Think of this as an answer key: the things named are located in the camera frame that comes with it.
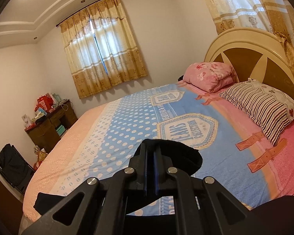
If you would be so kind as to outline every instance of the cream headboard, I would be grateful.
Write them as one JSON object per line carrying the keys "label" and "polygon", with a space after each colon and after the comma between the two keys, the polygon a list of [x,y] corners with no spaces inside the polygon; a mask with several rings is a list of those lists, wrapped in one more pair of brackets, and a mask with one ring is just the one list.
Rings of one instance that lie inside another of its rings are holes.
{"label": "cream headboard", "polygon": [[250,27],[226,30],[210,45],[205,62],[212,61],[231,64],[240,82],[256,79],[294,100],[294,77],[274,34]]}

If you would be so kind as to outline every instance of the black chair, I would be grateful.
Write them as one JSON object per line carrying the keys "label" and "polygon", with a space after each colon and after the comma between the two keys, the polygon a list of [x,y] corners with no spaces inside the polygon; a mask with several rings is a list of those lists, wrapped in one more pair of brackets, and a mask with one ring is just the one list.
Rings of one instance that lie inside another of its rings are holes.
{"label": "black chair", "polygon": [[0,151],[0,174],[22,195],[25,194],[28,183],[34,173],[33,168],[13,145],[6,144]]}

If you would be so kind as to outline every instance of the sheer curtain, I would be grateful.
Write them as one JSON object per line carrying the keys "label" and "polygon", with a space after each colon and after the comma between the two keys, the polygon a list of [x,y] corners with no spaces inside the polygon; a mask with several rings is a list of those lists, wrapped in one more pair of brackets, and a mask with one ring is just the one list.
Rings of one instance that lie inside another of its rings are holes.
{"label": "sheer curtain", "polygon": [[274,33],[284,47],[294,76],[294,8],[287,0],[205,0],[220,34],[234,27]]}
{"label": "sheer curtain", "polygon": [[79,98],[112,88],[96,46],[87,11],[80,11],[64,21],[60,27]]}
{"label": "sheer curtain", "polygon": [[147,76],[120,0],[94,3],[60,27],[80,99]]}
{"label": "sheer curtain", "polygon": [[255,27],[272,31],[260,0],[205,0],[217,33],[233,27]]}
{"label": "sheer curtain", "polygon": [[111,85],[147,76],[120,0],[87,7]]}

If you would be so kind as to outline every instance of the pillowcase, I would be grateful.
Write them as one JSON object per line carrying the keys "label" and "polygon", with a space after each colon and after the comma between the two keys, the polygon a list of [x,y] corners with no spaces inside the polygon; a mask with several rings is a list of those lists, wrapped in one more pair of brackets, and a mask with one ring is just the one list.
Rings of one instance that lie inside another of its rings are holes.
{"label": "pillowcase", "polygon": [[283,129],[294,119],[294,100],[257,80],[235,84],[219,96],[245,112],[273,146]]}
{"label": "pillowcase", "polygon": [[208,93],[235,82],[236,74],[232,66],[222,62],[193,63],[187,69],[183,81]]}

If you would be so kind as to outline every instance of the striped pillow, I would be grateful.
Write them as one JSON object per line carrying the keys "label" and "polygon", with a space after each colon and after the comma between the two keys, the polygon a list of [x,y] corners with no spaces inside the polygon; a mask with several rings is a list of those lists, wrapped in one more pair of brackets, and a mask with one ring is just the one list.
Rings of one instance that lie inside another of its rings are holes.
{"label": "striped pillow", "polygon": [[257,80],[235,84],[219,96],[245,112],[273,146],[285,126],[294,119],[294,100]]}

